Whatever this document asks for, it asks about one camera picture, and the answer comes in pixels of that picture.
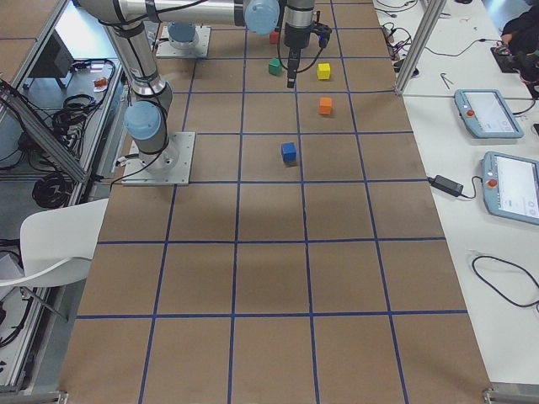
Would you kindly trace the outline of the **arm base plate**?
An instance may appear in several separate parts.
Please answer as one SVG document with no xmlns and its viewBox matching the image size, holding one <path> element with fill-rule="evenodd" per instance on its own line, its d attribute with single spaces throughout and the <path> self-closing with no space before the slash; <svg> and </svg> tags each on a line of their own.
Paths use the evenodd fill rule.
<svg viewBox="0 0 539 404">
<path fill-rule="evenodd" d="M 194 132 L 168 134 L 168 147 L 150 166 L 152 159 L 146 155 L 126 162 L 121 183 L 127 186 L 188 185 L 195 149 Z"/>
<path fill-rule="evenodd" d="M 157 41 L 157 58 L 175 59 L 203 59 L 208 55 L 211 27 L 207 25 L 193 26 L 192 41 L 178 41 L 183 33 L 191 33 L 187 26 L 174 26 L 167 24 L 163 27 Z"/>
</svg>

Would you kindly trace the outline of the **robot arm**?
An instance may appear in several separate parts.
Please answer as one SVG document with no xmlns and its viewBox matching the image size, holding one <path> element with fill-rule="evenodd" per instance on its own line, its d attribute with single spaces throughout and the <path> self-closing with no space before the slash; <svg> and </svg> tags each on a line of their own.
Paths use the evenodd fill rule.
<svg viewBox="0 0 539 404">
<path fill-rule="evenodd" d="M 196 27 L 191 23 L 169 23 L 168 41 L 177 49 L 189 49 L 198 44 L 199 37 Z"/>
<path fill-rule="evenodd" d="M 257 35 L 274 30 L 284 34 L 289 49 L 287 86 L 293 88 L 300 67 L 302 50 L 311 36 L 324 49 L 332 30 L 314 14 L 313 1 L 82 1 L 81 6 L 107 30 L 136 100 L 124 115 L 124 125 L 138 149 L 137 173 L 152 180 L 172 183 L 173 170 L 189 168 L 191 151 L 179 142 L 188 133 L 168 131 L 168 110 L 173 91 L 160 74 L 147 38 L 144 23 L 203 23 L 245 27 Z"/>
</svg>

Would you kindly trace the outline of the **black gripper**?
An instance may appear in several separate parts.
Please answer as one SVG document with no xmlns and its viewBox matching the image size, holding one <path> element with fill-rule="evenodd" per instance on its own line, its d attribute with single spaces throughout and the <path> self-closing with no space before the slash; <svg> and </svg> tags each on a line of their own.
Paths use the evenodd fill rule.
<svg viewBox="0 0 539 404">
<path fill-rule="evenodd" d="M 321 23 L 310 23 L 308 26 L 301 28 L 285 23 L 285 45 L 289 48 L 286 68 L 286 86 L 288 88 L 294 88 L 296 85 L 296 76 L 300 64 L 300 50 L 308 47 L 311 34 L 317 36 L 318 46 L 324 49 L 328 45 L 332 29 Z"/>
</svg>

